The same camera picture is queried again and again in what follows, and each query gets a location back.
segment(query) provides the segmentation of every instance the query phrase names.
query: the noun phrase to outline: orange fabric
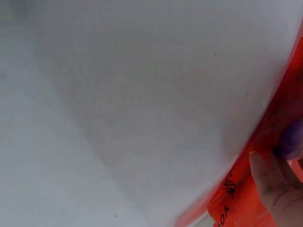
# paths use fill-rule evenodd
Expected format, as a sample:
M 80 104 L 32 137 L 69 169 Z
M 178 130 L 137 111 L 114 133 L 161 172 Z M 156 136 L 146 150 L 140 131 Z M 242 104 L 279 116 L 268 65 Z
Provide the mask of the orange fabric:
M 264 155 L 275 147 L 281 132 L 294 120 L 303 117 L 303 38 L 256 130 L 225 180 L 208 204 L 215 220 L 214 227 L 274 227 L 275 224 L 261 204 L 253 182 L 249 152 Z M 301 179 L 303 172 L 296 161 L 293 170 Z

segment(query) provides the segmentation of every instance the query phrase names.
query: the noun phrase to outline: white fabric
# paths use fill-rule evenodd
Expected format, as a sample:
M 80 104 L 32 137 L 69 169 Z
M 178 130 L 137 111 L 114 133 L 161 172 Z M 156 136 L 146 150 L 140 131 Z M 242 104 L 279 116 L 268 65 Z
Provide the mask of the white fabric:
M 22 10 L 87 141 L 161 227 L 241 151 L 286 67 L 303 1 L 32 0 Z

